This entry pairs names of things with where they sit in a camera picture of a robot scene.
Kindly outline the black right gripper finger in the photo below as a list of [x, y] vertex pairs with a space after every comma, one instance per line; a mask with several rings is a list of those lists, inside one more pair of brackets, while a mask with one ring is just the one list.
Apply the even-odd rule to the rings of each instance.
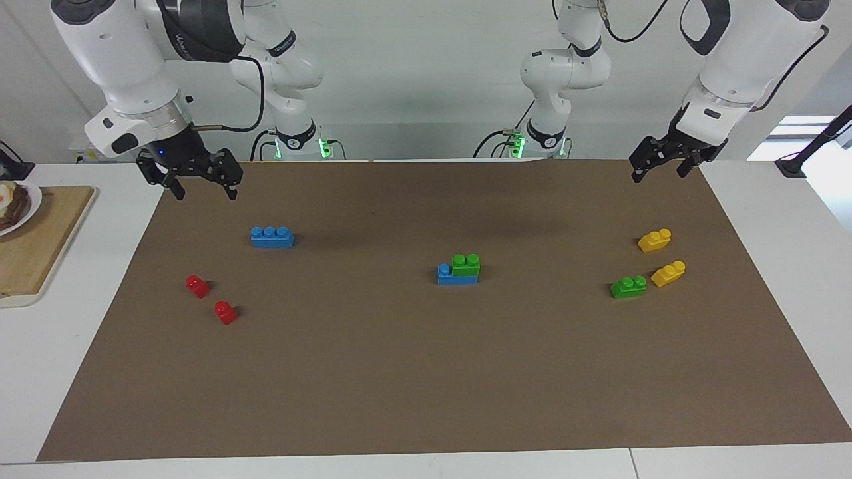
[[176, 173], [172, 170], [163, 172], [160, 164], [155, 161], [155, 158], [152, 157], [150, 152], [139, 152], [136, 156], [136, 165], [146, 182], [150, 185], [160, 186], [164, 189], [170, 190], [174, 197], [176, 197], [179, 201], [185, 198], [185, 188], [183, 188], [182, 184], [180, 184]]
[[226, 197], [234, 201], [238, 196], [238, 185], [242, 182], [243, 169], [229, 149], [223, 148], [215, 154], [202, 157], [202, 177], [223, 187]]

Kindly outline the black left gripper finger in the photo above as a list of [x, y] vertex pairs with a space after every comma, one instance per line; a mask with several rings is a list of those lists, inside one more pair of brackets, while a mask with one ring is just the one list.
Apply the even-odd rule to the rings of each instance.
[[694, 168], [700, 166], [704, 162], [715, 160], [718, 155], [719, 148], [686, 148], [684, 150], [684, 159], [676, 168], [676, 173], [679, 177], [685, 178]]
[[641, 140], [633, 153], [629, 155], [633, 169], [631, 173], [633, 182], [640, 183], [651, 169], [663, 166], [672, 159], [668, 140], [668, 136], [662, 138], [646, 136]]

